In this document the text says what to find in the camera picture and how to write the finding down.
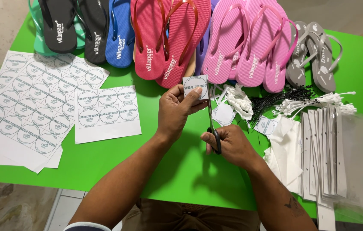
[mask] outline black flip-flop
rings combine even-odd
[[[43,15],[43,34],[46,45],[56,53],[76,50],[77,35],[73,24],[75,0],[39,0]]]
[[[84,21],[89,28],[85,41],[85,57],[94,64],[106,62],[105,50],[109,28],[109,0],[79,0]]]

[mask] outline person's right hand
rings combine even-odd
[[[260,157],[251,146],[242,129],[237,125],[228,125],[216,129],[220,136],[221,155],[230,163],[249,170],[251,163]],[[206,142],[206,153],[211,153],[211,147],[217,150],[216,138],[213,134],[205,132],[200,139]]]

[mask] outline pink flip-flop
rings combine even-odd
[[[222,84],[230,76],[233,59],[238,59],[247,38],[250,18],[243,0],[220,0],[210,23],[209,48],[202,66],[210,83]]]
[[[281,36],[283,19],[275,9],[276,4],[276,0],[247,1],[246,8],[253,21],[236,69],[236,80],[245,87],[261,85],[266,58]]]
[[[156,82],[171,88],[182,82],[189,60],[209,25],[210,0],[175,0],[166,17],[169,38],[164,36],[165,71]]]
[[[130,1],[135,31],[134,68],[143,79],[153,80],[164,74],[163,28],[170,7],[170,0]]]
[[[271,51],[269,58],[267,59],[266,74],[263,81],[263,86],[264,89],[270,93],[278,93],[283,90],[286,82],[286,65],[293,54],[299,39],[299,32],[296,29],[295,42],[290,47],[290,24],[292,24],[294,27],[296,27],[296,25],[293,23],[293,21],[287,18],[286,13],[278,3],[276,3],[274,8],[281,14],[281,16],[283,16],[283,29],[280,38]]]

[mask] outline green table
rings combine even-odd
[[[354,103],[358,112],[363,113],[363,37],[334,31],[327,33],[336,36],[344,48],[343,57],[335,70],[336,92],[356,91],[356,95],[346,95],[345,102]],[[28,14],[10,50],[34,53],[35,34],[36,28]],[[333,51],[336,57],[339,47],[335,43]],[[73,54],[84,57],[83,52],[83,49],[76,50]],[[63,140],[63,155],[58,169],[45,168],[40,174],[36,174],[21,166],[0,166],[0,182],[88,191],[104,174],[154,134],[157,128],[158,99],[166,89],[159,87],[155,81],[139,78],[133,65],[126,69],[117,69],[108,64],[101,67],[110,71],[102,88],[136,86],[142,134],[76,145],[73,127]],[[310,67],[306,68],[306,76],[307,84],[310,84]],[[318,95],[323,94],[316,87],[315,90]],[[246,88],[245,91],[251,96],[266,93],[259,87]],[[272,114],[268,112],[265,116],[271,118]],[[233,123],[242,127],[255,150],[264,155],[264,150],[269,146],[268,140],[252,129],[248,133],[246,124],[240,120],[236,116]],[[205,143],[199,136],[206,131],[208,123],[207,110],[189,117],[181,138],[164,156],[142,197],[256,210],[246,172],[226,162],[221,156],[205,155]],[[304,201],[300,197],[298,201],[311,217],[316,218],[315,203]],[[338,214],[336,219],[351,221]]]

